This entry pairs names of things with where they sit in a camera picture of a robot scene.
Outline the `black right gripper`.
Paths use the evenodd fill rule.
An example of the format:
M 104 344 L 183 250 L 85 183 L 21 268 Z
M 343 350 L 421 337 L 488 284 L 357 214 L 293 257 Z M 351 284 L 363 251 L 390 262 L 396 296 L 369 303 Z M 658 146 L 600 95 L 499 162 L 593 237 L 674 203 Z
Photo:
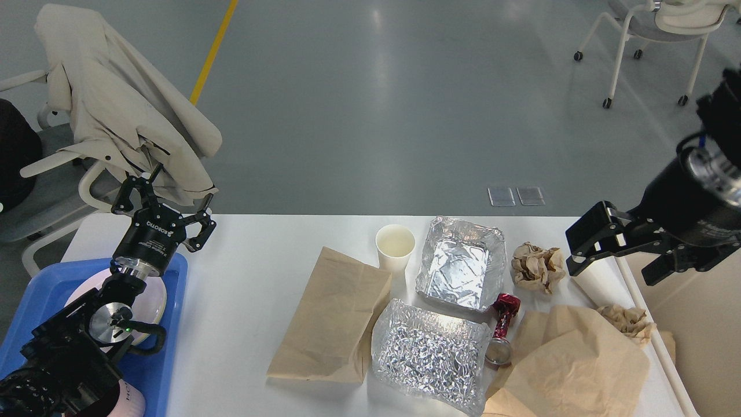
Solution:
M 717 266 L 738 251 L 739 242 L 730 242 L 739 232 L 739 208 L 702 187 L 678 156 L 628 213 L 600 201 L 566 230 L 567 271 L 577 277 L 598 259 L 652 253 L 658 257 L 641 274 L 653 287 L 675 272 Z M 667 233 L 685 244 L 677 246 Z

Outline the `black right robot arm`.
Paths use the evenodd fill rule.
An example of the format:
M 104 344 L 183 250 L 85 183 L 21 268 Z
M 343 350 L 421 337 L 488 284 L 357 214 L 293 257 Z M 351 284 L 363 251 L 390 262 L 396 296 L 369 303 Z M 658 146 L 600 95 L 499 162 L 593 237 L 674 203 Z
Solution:
M 653 286 L 673 273 L 709 271 L 738 251 L 739 84 L 739 70 L 725 69 L 719 87 L 699 98 L 701 129 L 677 144 L 636 207 L 600 201 L 566 230 L 572 277 L 598 259 L 652 253 L 641 274 Z

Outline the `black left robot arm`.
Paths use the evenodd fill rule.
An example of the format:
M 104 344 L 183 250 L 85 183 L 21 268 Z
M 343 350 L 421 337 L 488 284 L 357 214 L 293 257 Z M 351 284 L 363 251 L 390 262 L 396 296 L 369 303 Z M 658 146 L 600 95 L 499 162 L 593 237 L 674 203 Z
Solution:
M 24 364 L 2 379 L 3 416 L 79 415 L 90 408 L 100 415 L 102 401 L 123 389 L 121 358 L 162 350 L 167 330 L 135 320 L 135 299 L 149 277 L 164 274 L 179 245 L 195 253 L 217 227 L 208 213 L 211 192 L 192 215 L 159 201 L 153 183 L 162 168 L 122 183 L 111 211 L 132 221 L 109 276 L 32 330 L 21 349 Z

